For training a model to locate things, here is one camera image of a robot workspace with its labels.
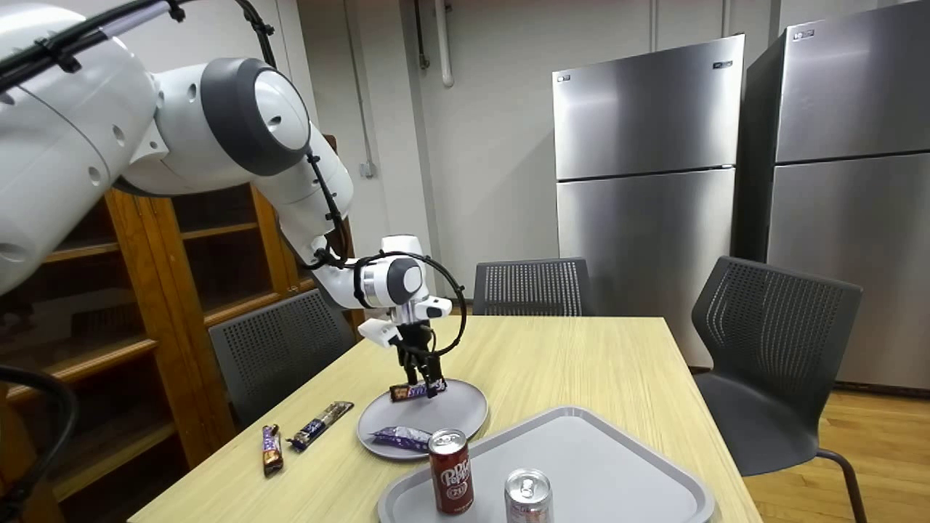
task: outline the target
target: chair backrest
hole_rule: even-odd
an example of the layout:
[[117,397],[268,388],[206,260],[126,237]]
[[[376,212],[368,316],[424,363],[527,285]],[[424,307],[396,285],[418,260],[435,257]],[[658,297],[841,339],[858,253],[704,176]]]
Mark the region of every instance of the chair backrest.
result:
[[714,371],[777,395],[816,429],[860,297],[846,282],[719,257],[691,320]]
[[254,422],[341,356],[347,313],[309,289],[210,327],[236,422]]
[[583,257],[482,260],[473,313],[583,316]]

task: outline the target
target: stainless steel refrigerator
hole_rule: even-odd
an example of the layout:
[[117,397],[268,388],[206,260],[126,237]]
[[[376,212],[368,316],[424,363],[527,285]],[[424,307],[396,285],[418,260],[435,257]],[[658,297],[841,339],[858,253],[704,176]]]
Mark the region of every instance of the stainless steel refrigerator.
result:
[[746,73],[743,253],[864,285],[841,381],[930,388],[930,3],[788,25]]
[[562,256],[592,313],[660,313],[710,356],[691,304],[732,244],[743,37],[551,73]]

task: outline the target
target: wooden table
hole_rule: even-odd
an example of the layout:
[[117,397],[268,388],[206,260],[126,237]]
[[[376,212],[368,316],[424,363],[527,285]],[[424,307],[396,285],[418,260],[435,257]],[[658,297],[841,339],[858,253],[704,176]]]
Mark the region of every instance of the wooden table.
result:
[[[440,324],[440,346],[454,327],[456,320]],[[714,520],[762,520],[662,320],[467,316],[444,375],[473,384],[490,404],[477,442],[551,406],[582,406],[701,477],[719,503]],[[376,459],[355,442],[355,424],[402,381],[396,352],[355,346],[134,520],[376,520],[380,494],[422,465]],[[258,426],[277,422],[290,435],[331,401],[358,406],[303,455],[286,452],[286,470],[264,480]]]

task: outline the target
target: soda can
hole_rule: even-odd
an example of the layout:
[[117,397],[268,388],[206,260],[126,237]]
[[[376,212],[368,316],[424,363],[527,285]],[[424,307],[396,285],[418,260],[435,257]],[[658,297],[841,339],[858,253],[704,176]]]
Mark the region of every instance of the soda can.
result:
[[517,467],[503,484],[505,523],[551,523],[551,481],[543,470]]
[[460,429],[435,429],[431,435],[431,467],[435,512],[463,515],[473,503],[467,439]]

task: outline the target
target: gray chair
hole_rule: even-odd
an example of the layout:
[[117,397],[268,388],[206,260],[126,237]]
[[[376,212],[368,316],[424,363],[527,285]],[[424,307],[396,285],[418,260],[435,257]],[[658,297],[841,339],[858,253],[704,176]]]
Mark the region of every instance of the gray chair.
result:
[[254,422],[341,356],[347,313],[309,289],[210,327],[236,422]]
[[719,257],[691,311],[714,356],[701,395],[743,477],[813,455],[842,467],[854,520],[867,520],[854,467],[820,448],[820,413],[838,381],[860,288]]
[[473,313],[583,316],[583,257],[482,260],[473,276]]

